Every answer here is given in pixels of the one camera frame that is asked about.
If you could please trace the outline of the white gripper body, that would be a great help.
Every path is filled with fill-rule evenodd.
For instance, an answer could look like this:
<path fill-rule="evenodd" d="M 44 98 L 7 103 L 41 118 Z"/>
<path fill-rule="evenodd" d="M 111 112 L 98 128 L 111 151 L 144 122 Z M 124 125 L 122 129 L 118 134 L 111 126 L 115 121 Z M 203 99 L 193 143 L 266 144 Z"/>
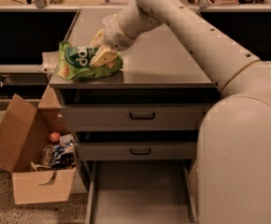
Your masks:
<path fill-rule="evenodd" d="M 129 49 L 136 42 L 130 38 L 120 27 L 118 22 L 118 15 L 109 15 L 103 19 L 104 24 L 104 43 L 110 47 L 124 51 Z"/>

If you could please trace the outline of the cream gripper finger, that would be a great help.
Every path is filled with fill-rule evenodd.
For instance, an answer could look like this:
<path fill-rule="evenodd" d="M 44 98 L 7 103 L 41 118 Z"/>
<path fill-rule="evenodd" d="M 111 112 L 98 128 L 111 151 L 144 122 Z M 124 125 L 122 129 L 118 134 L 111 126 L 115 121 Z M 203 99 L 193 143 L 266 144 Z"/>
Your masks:
<path fill-rule="evenodd" d="M 91 58 L 90 67 L 101 67 L 114 61 L 117 57 L 117 51 L 110 46 L 102 45 L 98 48 L 95 55 Z"/>
<path fill-rule="evenodd" d="M 104 30 L 101 29 L 91 41 L 90 46 L 93 48 L 99 48 L 101 45 L 104 44 Z"/>

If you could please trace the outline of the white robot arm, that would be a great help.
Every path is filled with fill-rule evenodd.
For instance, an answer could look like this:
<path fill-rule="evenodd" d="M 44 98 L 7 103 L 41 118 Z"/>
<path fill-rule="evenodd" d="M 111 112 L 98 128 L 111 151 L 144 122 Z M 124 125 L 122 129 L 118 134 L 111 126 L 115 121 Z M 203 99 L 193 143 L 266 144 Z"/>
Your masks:
<path fill-rule="evenodd" d="M 222 96 L 198 135 L 199 224 L 271 224 L 271 67 L 180 0 L 133 0 L 92 43 L 126 50 L 162 23 Z"/>

